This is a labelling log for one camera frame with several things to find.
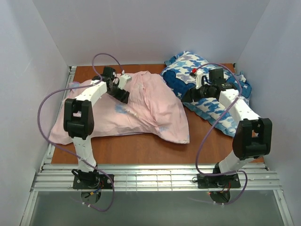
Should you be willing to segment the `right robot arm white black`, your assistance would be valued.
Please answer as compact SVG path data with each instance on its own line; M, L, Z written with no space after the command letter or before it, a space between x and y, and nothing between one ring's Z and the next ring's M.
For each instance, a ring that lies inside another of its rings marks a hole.
M199 173L194 181L198 188L239 188L238 172L243 166L270 153L272 122L260 117L241 99L239 81L227 82L222 68L210 70L208 77L194 69L191 76L196 80L196 86L185 93L182 101L191 103L215 97L238 124L230 154L215 165L212 173Z

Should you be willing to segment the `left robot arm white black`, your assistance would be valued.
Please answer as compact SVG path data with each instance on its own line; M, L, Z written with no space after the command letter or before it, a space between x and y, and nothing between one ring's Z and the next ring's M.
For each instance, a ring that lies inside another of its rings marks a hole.
M124 71L118 76L115 69L106 66L102 75L95 76L83 92L65 100L63 129L71 137L78 158L78 169L71 172L75 182L85 189L95 188L101 182L91 144L95 127L93 106L105 93L124 104L128 103L129 92L124 87L131 79Z

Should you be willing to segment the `pink pillowcase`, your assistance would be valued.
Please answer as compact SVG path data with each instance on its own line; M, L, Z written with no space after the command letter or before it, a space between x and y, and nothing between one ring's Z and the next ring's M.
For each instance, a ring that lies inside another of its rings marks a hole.
M93 106L95 127L91 137L152 133L176 143L190 142L189 125L181 101L159 74L131 73L124 104L105 93Z

